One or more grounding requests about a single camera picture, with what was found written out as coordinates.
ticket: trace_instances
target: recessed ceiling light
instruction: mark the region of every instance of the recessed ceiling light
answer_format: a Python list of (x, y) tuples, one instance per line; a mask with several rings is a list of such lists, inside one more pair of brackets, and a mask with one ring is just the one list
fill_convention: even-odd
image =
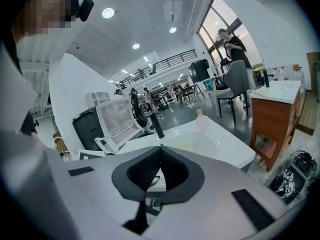
[(112, 9), (112, 8), (107, 8), (107, 9), (104, 9), (104, 10), (103, 10), (103, 12), (102, 12), (102, 17), (104, 17), (104, 18), (106, 18), (106, 19), (109, 19), (109, 18), (111, 18), (114, 14), (115, 14), (114, 9)]
[(135, 43), (135, 44), (132, 46), (133, 49), (138, 49), (139, 47), (140, 47), (140, 44), (138, 44), (138, 43)]
[(172, 28), (170, 28), (170, 30), (169, 30), (170, 33), (174, 33), (174, 32), (176, 32), (176, 31), (177, 31), (177, 28), (176, 28), (176, 27), (172, 27)]

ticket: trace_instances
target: floor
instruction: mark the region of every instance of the floor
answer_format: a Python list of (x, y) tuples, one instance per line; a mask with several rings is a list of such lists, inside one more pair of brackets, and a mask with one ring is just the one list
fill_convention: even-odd
[[(246, 109), (242, 107), (242, 101), (239, 98), (237, 98), (235, 103), (237, 104), (237, 109), (235, 110), (236, 125), (234, 124), (231, 106), (228, 104), (228, 102), (224, 100), (221, 102), (222, 119), (220, 119), (216, 115), (216, 108), (212, 104), (208, 94), (205, 96), (205, 99), (203, 99), (202, 97), (202, 99), (198, 102), (193, 102), (189, 105), (186, 105), (185, 103), (181, 104), (180, 102), (170, 103), (169, 108), (160, 111), (160, 114), (165, 116), (165, 118), (159, 120), (159, 123), (164, 131), (176, 126), (186, 124), (197, 118), (196, 110), (198, 108), (201, 108), (204, 115), (208, 116), (211, 120), (215, 121), (217, 124), (221, 125), (234, 136), (236, 136), (238, 139), (249, 145), (252, 130), (252, 112), (249, 108), (249, 114), (248, 116), (246, 115)], [(299, 146), (301, 146), (302, 150), (310, 153), (310, 155), (315, 159), (318, 165), (317, 173), (319, 174), (320, 113), (318, 113), (317, 127), (313, 136), (296, 130), (291, 145), (289, 145), (283, 151), (282, 156), (278, 158), (269, 173), (267, 173), (265, 165), (259, 166), (259, 164), (261, 163), (260, 157), (256, 156), (247, 174), (256, 181), (267, 186), (272, 181), (272, 179), (280, 172), (281, 168), (283, 168), (283, 166), (288, 163), (290, 155), (294, 153)], [(305, 187), (300, 193), (302, 200), (306, 197), (307, 193), (308, 190)], [(293, 206), (297, 202), (300, 202), (300, 197), (296, 198), (292, 203), (290, 203), (289, 206)]]

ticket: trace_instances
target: window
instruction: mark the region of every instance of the window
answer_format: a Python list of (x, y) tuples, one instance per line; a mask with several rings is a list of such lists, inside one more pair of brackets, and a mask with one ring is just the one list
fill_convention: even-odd
[(213, 43), (210, 39), (210, 37), (208, 36), (208, 34), (206, 33), (206, 31), (204, 30), (204, 28), (202, 27), (199, 31), (199, 34), (201, 35), (203, 41), (205, 42), (206, 47), (209, 49), (211, 46), (213, 46)]
[(224, 42), (218, 36), (219, 29), (225, 29), (230, 35), (241, 39), (251, 65), (262, 62), (254, 41), (237, 15), (224, 1), (212, 0), (198, 34), (206, 45), (218, 72), (221, 60), (227, 57)]
[(209, 10), (208, 15), (203, 22), (203, 26), (214, 41), (220, 40), (218, 35), (219, 29), (227, 29), (227, 25), (221, 20), (221, 18), (213, 9)]
[(222, 0), (213, 0), (212, 7), (223, 17), (228, 25), (231, 25), (237, 18), (237, 15)]
[(245, 55), (247, 56), (251, 65), (262, 63), (262, 59), (258, 53), (258, 49), (252, 40), (249, 32), (244, 25), (241, 25), (234, 31), (234, 34), (242, 41), (246, 48)]

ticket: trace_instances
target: railing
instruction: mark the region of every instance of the railing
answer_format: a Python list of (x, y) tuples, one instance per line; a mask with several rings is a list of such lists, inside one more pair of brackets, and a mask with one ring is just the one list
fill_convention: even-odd
[(153, 64), (152, 66), (148, 66), (140, 71), (137, 71), (136, 73), (133, 74), (134, 76), (127, 77), (126, 79), (120, 81), (120, 84), (116, 84), (116, 86), (118, 86), (119, 88), (122, 88), (122, 89), (124, 89), (124, 87), (127, 88), (142, 79), (145, 79), (149, 76), (154, 75), (155, 73), (158, 73), (158, 72), (165, 70), (169, 67), (177, 66), (181, 63), (190, 61), (195, 58), (197, 58), (197, 54), (194, 49), (185, 51), (183, 53), (180, 53), (175, 56), (166, 58), (162, 61), (159, 61), (159, 62)]

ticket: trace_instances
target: white wall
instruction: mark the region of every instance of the white wall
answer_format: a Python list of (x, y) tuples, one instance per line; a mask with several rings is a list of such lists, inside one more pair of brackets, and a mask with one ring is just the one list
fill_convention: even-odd
[(251, 35), (267, 68), (299, 64), (311, 89), (307, 53), (319, 51), (318, 38), (293, 0), (223, 0)]
[(89, 108), (86, 93), (105, 92), (110, 94), (111, 99), (117, 99), (120, 97), (114, 95), (117, 87), (66, 53), (61, 62), (50, 65), (49, 88), (56, 126), (70, 153), (76, 155), (84, 147), (72, 125), (72, 119)]
[(46, 117), (38, 120), (38, 123), (39, 126), (35, 128), (37, 131), (37, 136), (44, 145), (53, 149), (52, 141), (54, 140), (53, 135), (56, 133), (56, 131), (52, 123), (52, 117)]

